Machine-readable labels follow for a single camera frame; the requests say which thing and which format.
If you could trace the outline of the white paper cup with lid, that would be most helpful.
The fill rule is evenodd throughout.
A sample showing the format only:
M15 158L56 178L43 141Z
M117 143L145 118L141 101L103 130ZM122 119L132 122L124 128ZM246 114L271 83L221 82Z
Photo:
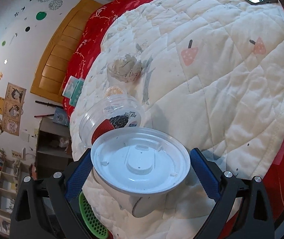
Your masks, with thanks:
M153 212L190 171L190 155L175 138L143 127L101 135L90 152L96 181L136 218Z

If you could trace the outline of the clear plastic cup with label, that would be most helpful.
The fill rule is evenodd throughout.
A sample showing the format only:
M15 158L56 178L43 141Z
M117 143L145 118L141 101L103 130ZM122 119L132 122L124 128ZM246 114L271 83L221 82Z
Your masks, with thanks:
M81 118L79 124L80 152L91 148L98 137L114 129L140 127L145 110L128 94L117 94L100 100Z

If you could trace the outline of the white paper ball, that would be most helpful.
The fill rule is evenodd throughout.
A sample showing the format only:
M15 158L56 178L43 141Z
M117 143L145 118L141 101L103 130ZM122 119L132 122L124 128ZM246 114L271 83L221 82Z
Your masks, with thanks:
M124 83L136 81L140 77L142 70L141 60L130 54L119 57L107 65L108 75Z

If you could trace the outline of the green mesh trash basket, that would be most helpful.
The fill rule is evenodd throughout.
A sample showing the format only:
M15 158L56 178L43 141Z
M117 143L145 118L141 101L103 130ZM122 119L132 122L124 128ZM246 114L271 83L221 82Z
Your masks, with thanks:
M79 208L82 219L89 231L96 238L107 239L109 236L108 229L96 218L83 192L79 193Z

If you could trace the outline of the dark open shelf desk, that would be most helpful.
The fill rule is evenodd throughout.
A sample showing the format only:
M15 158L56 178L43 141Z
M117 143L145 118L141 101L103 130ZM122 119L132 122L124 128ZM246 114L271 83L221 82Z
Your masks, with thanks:
M57 171L62 172L72 161L69 127L55 123L51 118L43 117L40 121L36 146L37 178L44 179Z

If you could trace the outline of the light wooden bookshelf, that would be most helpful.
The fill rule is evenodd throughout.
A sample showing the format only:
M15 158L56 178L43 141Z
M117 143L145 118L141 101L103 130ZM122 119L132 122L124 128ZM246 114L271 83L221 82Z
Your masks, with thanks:
M11 214L22 178L28 175L28 165L19 159L9 160L0 149L0 235L8 238Z

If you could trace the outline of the blue box beside bed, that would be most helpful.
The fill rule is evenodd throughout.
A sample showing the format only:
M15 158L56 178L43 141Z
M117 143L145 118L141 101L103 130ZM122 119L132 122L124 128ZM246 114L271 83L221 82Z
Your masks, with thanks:
M64 109L58 107L55 109L53 123L60 124L63 126L69 126L69 118Z

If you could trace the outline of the teal tissue pack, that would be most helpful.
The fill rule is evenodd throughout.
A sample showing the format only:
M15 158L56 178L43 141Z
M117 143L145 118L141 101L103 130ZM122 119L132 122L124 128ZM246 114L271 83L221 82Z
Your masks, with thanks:
M84 80L70 76L62 92L62 96L69 99L69 105L75 107L79 100Z

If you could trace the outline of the wooden headboard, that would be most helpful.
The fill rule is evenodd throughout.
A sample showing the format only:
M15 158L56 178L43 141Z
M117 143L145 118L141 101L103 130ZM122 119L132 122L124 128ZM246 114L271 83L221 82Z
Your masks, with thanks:
M102 7L94 0L81 0L71 9L50 39L38 67L30 93L62 103L63 82L89 16Z

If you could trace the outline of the black sword on wall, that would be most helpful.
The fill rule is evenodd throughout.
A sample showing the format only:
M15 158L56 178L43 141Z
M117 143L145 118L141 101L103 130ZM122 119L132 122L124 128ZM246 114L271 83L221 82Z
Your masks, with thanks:
M44 101L35 100L35 103L40 104L40 105L45 105L45 106L48 106L48 107L63 109L63 106L61 106L61 105L47 103L47 102L44 102Z

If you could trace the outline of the wanted posters on wall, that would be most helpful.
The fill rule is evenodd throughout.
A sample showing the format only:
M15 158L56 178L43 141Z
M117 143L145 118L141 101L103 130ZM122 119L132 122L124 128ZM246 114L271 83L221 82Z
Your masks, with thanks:
M25 88L8 83L4 98L0 97L0 133L19 136L26 91Z

